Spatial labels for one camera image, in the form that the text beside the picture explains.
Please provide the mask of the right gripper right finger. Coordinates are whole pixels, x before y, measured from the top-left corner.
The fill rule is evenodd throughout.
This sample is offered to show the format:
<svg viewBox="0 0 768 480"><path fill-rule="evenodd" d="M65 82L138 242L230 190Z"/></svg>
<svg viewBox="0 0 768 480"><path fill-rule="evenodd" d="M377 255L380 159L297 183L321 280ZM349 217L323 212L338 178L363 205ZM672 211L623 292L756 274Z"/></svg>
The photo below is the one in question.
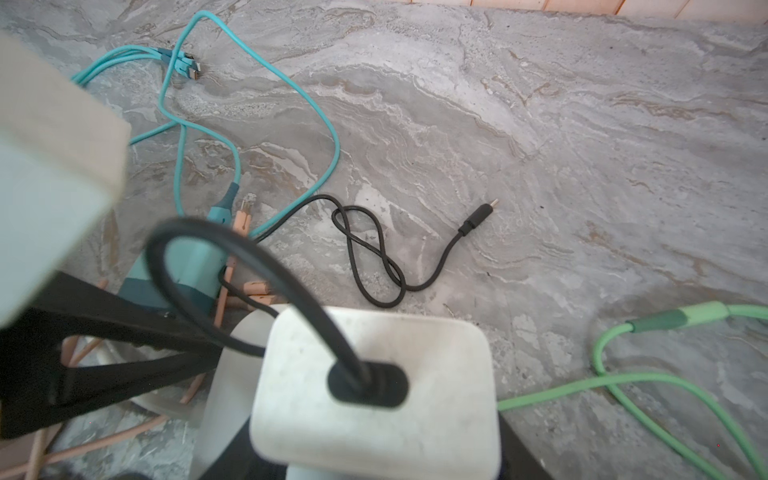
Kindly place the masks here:
<svg viewBox="0 0 768 480"><path fill-rule="evenodd" d="M498 414L501 467L498 480L552 480L511 426Z"/></svg>

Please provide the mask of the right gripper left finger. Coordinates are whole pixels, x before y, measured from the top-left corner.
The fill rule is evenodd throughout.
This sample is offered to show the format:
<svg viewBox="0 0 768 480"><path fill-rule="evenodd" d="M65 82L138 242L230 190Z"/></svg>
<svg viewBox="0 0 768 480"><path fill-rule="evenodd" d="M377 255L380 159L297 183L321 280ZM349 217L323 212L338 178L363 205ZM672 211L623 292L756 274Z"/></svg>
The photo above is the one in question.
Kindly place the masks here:
<svg viewBox="0 0 768 480"><path fill-rule="evenodd" d="M247 420L202 480L285 480L287 466L271 463L253 449Z"/></svg>

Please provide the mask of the teal charger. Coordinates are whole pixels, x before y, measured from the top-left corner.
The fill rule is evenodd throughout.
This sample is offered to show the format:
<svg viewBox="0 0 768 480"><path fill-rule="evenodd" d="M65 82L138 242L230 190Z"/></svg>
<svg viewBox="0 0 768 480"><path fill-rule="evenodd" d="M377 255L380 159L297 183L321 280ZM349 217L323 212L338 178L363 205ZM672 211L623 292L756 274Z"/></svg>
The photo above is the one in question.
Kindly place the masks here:
<svg viewBox="0 0 768 480"><path fill-rule="evenodd" d="M221 249L199 240L178 239L166 251L167 270L177 290L204 313L214 306L220 290L218 274L226 261ZM144 253L134 262L117 296L155 313L173 312L150 279Z"/></svg>

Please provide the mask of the white power strip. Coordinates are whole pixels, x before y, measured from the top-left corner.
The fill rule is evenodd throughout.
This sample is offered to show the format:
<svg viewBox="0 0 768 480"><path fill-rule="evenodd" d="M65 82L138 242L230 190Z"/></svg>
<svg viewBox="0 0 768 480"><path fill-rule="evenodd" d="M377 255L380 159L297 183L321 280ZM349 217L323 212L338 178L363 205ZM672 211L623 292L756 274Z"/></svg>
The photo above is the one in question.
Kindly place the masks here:
<svg viewBox="0 0 768 480"><path fill-rule="evenodd" d="M250 420L262 364L260 357L222 351L196 437L191 479L201 479Z"/></svg>

